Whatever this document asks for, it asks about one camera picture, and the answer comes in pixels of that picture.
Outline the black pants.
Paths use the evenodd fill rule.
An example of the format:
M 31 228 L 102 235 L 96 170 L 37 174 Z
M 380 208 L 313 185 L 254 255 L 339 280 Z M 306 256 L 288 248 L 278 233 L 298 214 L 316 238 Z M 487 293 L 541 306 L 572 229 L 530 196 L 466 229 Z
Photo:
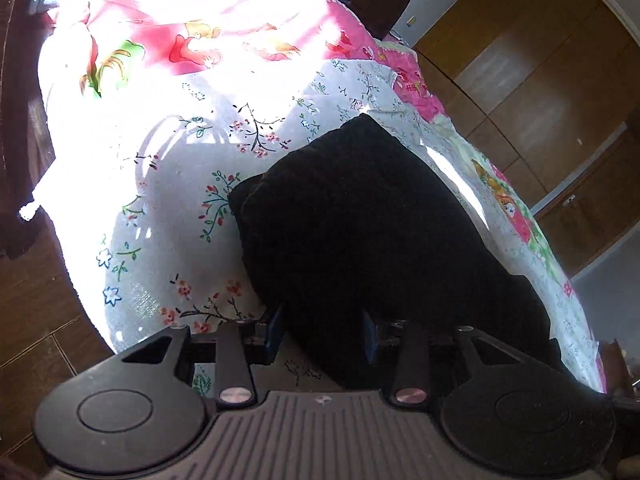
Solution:
M 530 281 L 503 267 L 440 177 L 368 115 L 239 183 L 229 205 L 260 302 L 343 388 L 380 382 L 367 318 L 469 325 L 559 365 Z

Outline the floral pink white bed quilt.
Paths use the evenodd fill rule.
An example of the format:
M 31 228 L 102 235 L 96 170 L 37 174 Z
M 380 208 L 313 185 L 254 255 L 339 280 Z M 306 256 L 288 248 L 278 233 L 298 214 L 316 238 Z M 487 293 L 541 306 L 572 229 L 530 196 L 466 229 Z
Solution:
M 546 308 L 561 359 L 603 391 L 572 284 L 506 177 L 457 133 L 413 50 L 337 0 L 47 0 L 38 78 L 55 151 L 34 196 L 114 351 L 165 327 L 254 318 L 230 193 L 369 114 L 442 180 Z

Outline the wooden wardrobe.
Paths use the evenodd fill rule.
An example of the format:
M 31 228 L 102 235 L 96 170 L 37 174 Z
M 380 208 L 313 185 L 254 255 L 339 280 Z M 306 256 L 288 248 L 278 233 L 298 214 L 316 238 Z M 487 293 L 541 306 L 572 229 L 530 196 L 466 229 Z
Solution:
M 459 0 L 416 44 L 568 275 L 639 219 L 639 47 L 603 0 Z

